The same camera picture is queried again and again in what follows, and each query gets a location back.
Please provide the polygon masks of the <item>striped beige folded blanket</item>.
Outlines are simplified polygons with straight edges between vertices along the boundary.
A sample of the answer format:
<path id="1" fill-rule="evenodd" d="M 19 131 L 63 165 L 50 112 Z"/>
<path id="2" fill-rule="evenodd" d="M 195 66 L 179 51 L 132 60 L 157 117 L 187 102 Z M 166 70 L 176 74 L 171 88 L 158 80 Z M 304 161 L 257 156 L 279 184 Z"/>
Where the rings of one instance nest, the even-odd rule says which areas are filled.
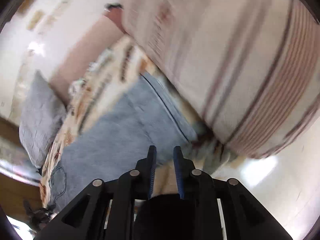
<path id="1" fill-rule="evenodd" d="M 120 0 L 123 27 L 231 151 L 279 153 L 319 118 L 319 0 Z"/>

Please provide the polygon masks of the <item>grey quilted pillow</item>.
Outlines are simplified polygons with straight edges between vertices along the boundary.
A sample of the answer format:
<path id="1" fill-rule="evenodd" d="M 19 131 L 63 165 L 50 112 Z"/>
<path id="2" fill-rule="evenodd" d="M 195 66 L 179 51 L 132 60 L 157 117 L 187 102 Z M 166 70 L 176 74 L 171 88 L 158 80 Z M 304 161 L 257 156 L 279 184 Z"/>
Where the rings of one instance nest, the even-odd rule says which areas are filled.
<path id="1" fill-rule="evenodd" d="M 44 165 L 52 145 L 66 117 L 66 108 L 49 87 L 40 71 L 36 71 L 22 107 L 19 136 L 31 163 Z"/>

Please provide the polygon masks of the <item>blue denim pants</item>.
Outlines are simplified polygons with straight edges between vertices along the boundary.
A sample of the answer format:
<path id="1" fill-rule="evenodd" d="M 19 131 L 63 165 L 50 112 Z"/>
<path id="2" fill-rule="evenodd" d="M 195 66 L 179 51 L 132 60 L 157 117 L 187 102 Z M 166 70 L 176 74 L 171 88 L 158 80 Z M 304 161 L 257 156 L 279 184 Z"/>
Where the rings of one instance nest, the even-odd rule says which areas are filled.
<path id="1" fill-rule="evenodd" d="M 194 139 L 195 130 L 168 92 L 145 73 L 110 112 L 63 150 L 49 180 L 50 203 L 60 212 L 93 180 L 111 181 L 133 169 L 151 145 L 157 148 L 157 164 L 164 164 L 175 146 Z"/>

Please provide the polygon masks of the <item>leaf-patterned beige blanket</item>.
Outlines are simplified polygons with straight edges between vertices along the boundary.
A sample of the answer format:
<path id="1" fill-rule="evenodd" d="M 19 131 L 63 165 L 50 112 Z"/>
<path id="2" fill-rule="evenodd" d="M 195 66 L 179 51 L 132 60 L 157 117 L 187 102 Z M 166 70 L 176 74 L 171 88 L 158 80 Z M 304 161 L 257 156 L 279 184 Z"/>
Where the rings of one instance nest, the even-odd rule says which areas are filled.
<path id="1" fill-rule="evenodd" d="M 84 77 L 70 86 L 73 93 L 68 113 L 47 154 L 42 168 L 40 196 L 43 206 L 51 205 L 49 180 L 62 157 L 63 150 L 100 117 L 110 112 L 120 98 L 132 88 L 139 77 L 149 73 L 168 92 L 169 98 L 196 132 L 196 139 L 182 146 L 183 152 L 197 167 L 213 174 L 235 155 L 224 148 L 200 120 L 193 108 L 180 96 L 165 75 L 129 37 L 122 37 L 111 49 L 105 50 L 91 63 Z M 172 158 L 157 164 L 157 194 L 177 190 L 173 182 Z"/>

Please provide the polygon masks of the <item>pink bed headboard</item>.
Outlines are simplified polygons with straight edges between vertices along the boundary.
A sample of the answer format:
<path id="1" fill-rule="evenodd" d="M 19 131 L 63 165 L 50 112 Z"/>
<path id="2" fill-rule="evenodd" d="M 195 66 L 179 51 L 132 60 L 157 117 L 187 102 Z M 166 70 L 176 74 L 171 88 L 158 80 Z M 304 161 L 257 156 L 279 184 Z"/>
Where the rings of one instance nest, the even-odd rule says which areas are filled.
<path id="1" fill-rule="evenodd" d="M 122 8 L 112 6 L 92 25 L 85 35 L 74 45 L 49 79 L 50 87 L 64 105 L 69 104 L 69 86 L 83 77 L 89 64 L 125 33 L 122 26 Z"/>

